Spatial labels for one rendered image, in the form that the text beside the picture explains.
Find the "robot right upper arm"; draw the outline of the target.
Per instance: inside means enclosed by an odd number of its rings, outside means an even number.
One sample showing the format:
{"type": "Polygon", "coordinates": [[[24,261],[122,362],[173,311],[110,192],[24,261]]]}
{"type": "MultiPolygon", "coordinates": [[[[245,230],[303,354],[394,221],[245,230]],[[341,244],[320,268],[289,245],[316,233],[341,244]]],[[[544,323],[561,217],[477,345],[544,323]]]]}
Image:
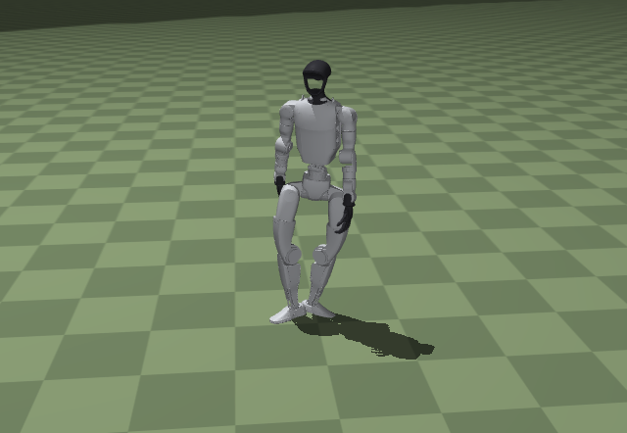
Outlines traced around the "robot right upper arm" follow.
{"type": "Polygon", "coordinates": [[[286,102],[279,111],[280,123],[279,132],[280,137],[275,144],[275,150],[282,153],[289,153],[293,148],[293,142],[291,142],[291,135],[294,127],[294,108],[298,100],[290,100],[286,102]]]}

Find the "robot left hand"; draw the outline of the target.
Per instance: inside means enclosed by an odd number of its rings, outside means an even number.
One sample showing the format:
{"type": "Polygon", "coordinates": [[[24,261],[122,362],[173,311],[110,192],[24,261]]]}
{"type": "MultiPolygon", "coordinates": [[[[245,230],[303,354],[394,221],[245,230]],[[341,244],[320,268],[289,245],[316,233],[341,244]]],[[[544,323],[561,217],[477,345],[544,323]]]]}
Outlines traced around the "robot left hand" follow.
{"type": "Polygon", "coordinates": [[[344,195],[344,201],[343,201],[343,206],[345,206],[345,210],[344,210],[344,215],[341,218],[341,220],[337,223],[337,226],[341,225],[342,223],[342,227],[338,230],[338,231],[334,231],[335,233],[341,234],[342,232],[346,231],[350,224],[351,224],[351,219],[353,217],[353,207],[355,206],[355,202],[351,203],[352,201],[352,196],[351,194],[347,193],[344,195]]]}

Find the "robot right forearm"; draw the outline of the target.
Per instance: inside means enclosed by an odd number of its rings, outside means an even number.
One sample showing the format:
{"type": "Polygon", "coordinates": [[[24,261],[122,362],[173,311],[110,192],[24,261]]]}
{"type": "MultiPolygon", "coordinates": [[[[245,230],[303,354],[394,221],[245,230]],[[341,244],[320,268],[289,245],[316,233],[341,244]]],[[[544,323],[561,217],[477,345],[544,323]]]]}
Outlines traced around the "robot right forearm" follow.
{"type": "Polygon", "coordinates": [[[285,154],[285,153],[275,150],[275,165],[274,165],[274,170],[275,170],[274,181],[275,182],[276,182],[276,178],[279,175],[282,176],[283,180],[285,181],[285,172],[287,170],[288,158],[289,158],[289,153],[285,154]]]}

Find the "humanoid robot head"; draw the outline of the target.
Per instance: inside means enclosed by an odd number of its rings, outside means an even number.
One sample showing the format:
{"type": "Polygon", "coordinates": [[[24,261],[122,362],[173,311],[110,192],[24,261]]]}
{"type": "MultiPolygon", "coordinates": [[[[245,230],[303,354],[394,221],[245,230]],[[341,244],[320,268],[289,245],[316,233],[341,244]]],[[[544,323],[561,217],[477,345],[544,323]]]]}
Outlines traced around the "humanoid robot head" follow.
{"type": "MultiPolygon", "coordinates": [[[[306,89],[308,93],[312,95],[312,98],[313,98],[312,100],[308,99],[308,102],[310,104],[321,105],[321,104],[328,102],[327,100],[320,101],[320,99],[326,97],[324,93],[324,88],[325,88],[327,79],[330,75],[331,75],[330,66],[322,60],[314,60],[306,65],[306,67],[303,70],[303,76],[304,76],[304,83],[305,83],[306,89]],[[318,88],[310,89],[308,85],[308,78],[315,79],[315,80],[322,80],[323,84],[321,86],[321,89],[318,89],[318,88]]],[[[330,100],[329,98],[327,99],[330,100]]]]}

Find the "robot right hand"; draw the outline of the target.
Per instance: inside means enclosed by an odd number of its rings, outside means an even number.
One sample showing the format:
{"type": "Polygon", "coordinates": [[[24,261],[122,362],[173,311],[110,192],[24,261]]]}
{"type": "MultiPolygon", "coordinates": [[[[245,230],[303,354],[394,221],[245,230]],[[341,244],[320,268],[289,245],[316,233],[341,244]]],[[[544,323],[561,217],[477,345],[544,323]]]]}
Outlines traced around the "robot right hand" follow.
{"type": "Polygon", "coordinates": [[[276,182],[274,181],[274,184],[276,185],[277,193],[278,193],[278,196],[279,196],[283,185],[285,185],[285,181],[283,180],[283,177],[279,175],[276,178],[276,182]]]}

